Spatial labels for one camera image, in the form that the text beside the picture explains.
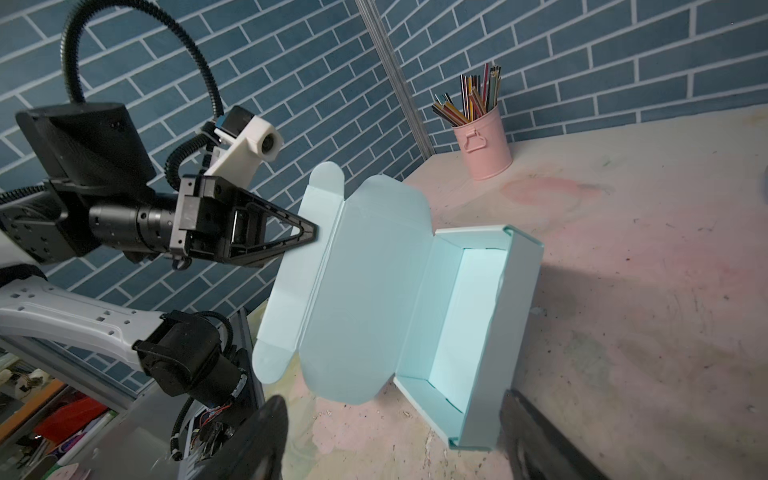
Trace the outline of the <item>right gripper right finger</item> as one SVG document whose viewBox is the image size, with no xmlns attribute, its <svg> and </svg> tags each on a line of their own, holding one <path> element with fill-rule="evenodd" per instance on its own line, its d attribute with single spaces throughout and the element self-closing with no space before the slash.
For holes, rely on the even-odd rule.
<svg viewBox="0 0 768 480">
<path fill-rule="evenodd" d="M 505 392 L 500 420 L 514 479 L 608 479 L 518 390 Z"/>
</svg>

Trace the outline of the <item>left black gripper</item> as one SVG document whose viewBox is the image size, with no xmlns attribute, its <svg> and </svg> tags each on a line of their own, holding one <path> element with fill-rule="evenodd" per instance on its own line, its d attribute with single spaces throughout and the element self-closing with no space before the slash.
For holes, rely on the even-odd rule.
<svg viewBox="0 0 768 480">
<path fill-rule="evenodd" d="M 175 270 L 195 259 L 240 267 L 263 266 L 314 242 L 318 226 L 219 176 L 180 181 L 169 258 Z"/>
</svg>

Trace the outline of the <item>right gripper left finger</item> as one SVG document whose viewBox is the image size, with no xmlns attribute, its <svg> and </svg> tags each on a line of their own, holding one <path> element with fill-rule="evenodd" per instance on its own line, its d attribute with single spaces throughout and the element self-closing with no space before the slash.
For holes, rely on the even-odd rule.
<svg viewBox="0 0 768 480">
<path fill-rule="evenodd" d="M 285 399 L 270 397 L 205 463 L 196 479 L 281 479 L 288 427 Z"/>
</svg>

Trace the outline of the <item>mint green paper box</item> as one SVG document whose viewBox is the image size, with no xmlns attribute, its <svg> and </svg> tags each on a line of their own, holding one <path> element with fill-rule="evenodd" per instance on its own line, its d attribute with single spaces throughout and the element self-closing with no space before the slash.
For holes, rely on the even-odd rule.
<svg viewBox="0 0 768 480">
<path fill-rule="evenodd" d="M 299 213 L 317 237 L 282 258 L 256 377 L 273 384 L 298 358 L 311 392 L 352 405 L 393 382 L 448 447 L 494 448 L 543 244 L 507 225 L 434 230 L 419 190 L 374 175 L 347 194 L 332 162 Z"/>
</svg>

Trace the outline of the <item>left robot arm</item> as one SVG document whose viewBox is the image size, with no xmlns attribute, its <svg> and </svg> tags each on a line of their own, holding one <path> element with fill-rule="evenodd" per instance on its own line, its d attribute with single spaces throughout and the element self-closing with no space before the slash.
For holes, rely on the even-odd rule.
<svg viewBox="0 0 768 480">
<path fill-rule="evenodd" d="M 47 264 L 107 246 L 137 263 L 159 256 L 177 271 L 194 260 L 258 267 L 315 241 L 316 224 L 248 190 L 283 140 L 248 110 L 223 107 L 212 71 L 187 31 L 149 1 L 130 8 L 163 24 L 185 47 L 206 86 L 212 117 L 168 157 L 171 192 L 153 190 L 153 167 L 123 104 L 89 102 L 79 76 L 80 39 L 107 8 L 82 1 L 67 18 L 61 64 L 69 100 L 20 111 L 16 120 L 42 163 L 41 185 L 1 196 L 1 331 L 103 352 L 142 371 L 171 397 L 200 403 L 195 428 L 213 478 L 271 479 L 288 433 L 285 401 L 257 399 L 260 382 L 235 345 L 230 320 L 213 311 L 129 310 L 60 293 Z"/>
</svg>

